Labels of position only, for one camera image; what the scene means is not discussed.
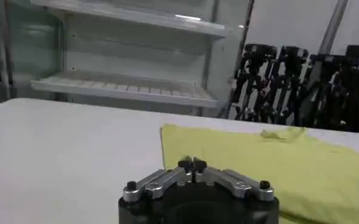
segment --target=metal frame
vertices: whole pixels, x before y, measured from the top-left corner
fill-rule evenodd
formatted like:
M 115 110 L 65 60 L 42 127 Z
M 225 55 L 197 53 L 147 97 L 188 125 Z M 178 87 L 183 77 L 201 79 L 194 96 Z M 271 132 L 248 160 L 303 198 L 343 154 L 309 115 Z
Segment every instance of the metal frame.
M 7 9 L 7 0 L 1 1 L 3 4 L 0 7 L 0 28 L 3 37 L 3 48 L 4 48 L 4 56 L 6 62 L 6 72 L 7 72 L 7 84 L 9 87 L 9 97 L 16 98 L 16 88 L 14 83 L 14 64 L 12 61 L 12 51 L 10 50 L 10 29 L 9 29 L 9 13 Z
M 252 16 L 252 11 L 254 9 L 254 4 L 255 4 L 255 0 L 249 0 L 248 2 L 248 8 L 247 8 L 247 13 L 246 13 L 246 19 L 244 21 L 244 30 L 243 30 L 243 36 L 241 38 L 241 43 L 239 46 L 239 51 L 238 51 L 238 55 L 236 57 L 236 64 L 235 64 L 235 70 L 237 71 L 240 67 L 240 62 L 241 62 L 241 58 L 244 56 L 244 46 L 246 45 L 246 40 L 247 40 L 247 33 L 249 30 L 249 26 L 250 26 L 250 21 L 251 21 L 251 16 Z M 235 92 L 234 88 L 231 88 L 231 92 L 229 94 L 229 98 L 228 98 L 228 102 L 221 108 L 221 110 L 219 111 L 218 115 L 216 116 L 217 118 L 223 118 L 223 119 L 228 119 L 229 118 L 229 112 L 230 109 L 232 107 L 232 96 Z

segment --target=white shelf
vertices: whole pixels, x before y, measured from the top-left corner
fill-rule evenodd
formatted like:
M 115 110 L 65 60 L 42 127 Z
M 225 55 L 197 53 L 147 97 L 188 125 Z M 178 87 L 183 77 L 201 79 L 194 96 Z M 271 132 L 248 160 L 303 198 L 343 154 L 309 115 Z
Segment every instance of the white shelf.
M 34 89 L 119 99 L 216 108 L 218 101 L 203 88 L 180 82 L 128 75 L 69 71 L 31 81 Z
M 163 15 L 160 13 L 140 12 L 115 7 L 107 2 L 86 2 L 80 0 L 30 0 L 32 4 L 52 9 L 66 10 L 73 13 L 103 16 L 136 23 L 151 24 L 161 27 L 202 33 L 214 37 L 227 37 L 232 30 L 221 24 L 209 23 L 202 20 L 178 17 L 181 15 Z

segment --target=wrinkled fabric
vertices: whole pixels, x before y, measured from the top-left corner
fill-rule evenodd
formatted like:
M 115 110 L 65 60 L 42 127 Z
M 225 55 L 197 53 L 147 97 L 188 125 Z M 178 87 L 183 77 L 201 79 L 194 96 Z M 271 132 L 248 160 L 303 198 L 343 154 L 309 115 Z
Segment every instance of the wrinkled fabric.
M 359 153 L 307 136 L 304 128 L 247 134 L 167 124 L 162 144 L 167 169 L 195 156 L 270 181 L 280 223 L 359 223 Z

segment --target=tripod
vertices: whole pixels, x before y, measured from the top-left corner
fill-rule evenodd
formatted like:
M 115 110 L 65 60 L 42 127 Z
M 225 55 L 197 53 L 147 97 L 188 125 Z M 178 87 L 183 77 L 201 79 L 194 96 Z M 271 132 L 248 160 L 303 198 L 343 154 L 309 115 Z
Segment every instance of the tripod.
M 231 102 L 238 103 L 245 83 L 247 83 L 247 87 L 244 93 L 242 108 L 240 109 L 239 107 L 236 107 L 236 112 L 238 112 L 238 114 L 235 120 L 259 120 L 258 114 L 260 111 L 260 105 L 263 104 L 263 101 L 265 100 L 265 92 L 262 91 L 262 89 L 269 85 L 269 73 L 276 55 L 277 48 L 274 46 L 264 44 L 247 44 L 245 46 L 240 70 L 235 76 L 237 86 L 232 94 Z M 262 76 L 259 75 L 259 72 L 264 63 L 267 63 L 267 67 L 262 78 Z M 258 91 L 258 97 L 255 101 L 254 108 L 250 109 L 248 104 L 254 89 Z
M 284 46 L 278 60 L 274 64 L 271 71 L 270 91 L 266 95 L 266 102 L 261 109 L 262 122 L 272 120 L 275 124 L 285 124 L 287 118 L 291 113 L 294 113 L 294 124 L 300 126 L 299 122 L 299 108 L 300 103 L 298 99 L 299 88 L 304 83 L 301 83 L 300 76 L 302 72 L 302 65 L 307 61 L 308 51 L 295 46 Z M 285 75 L 279 75 L 281 64 L 285 65 Z M 273 104 L 277 95 L 277 90 L 281 90 L 281 94 L 277 103 L 277 108 L 274 110 Z M 291 90 L 288 98 L 287 110 L 282 111 L 283 103 L 287 92 Z

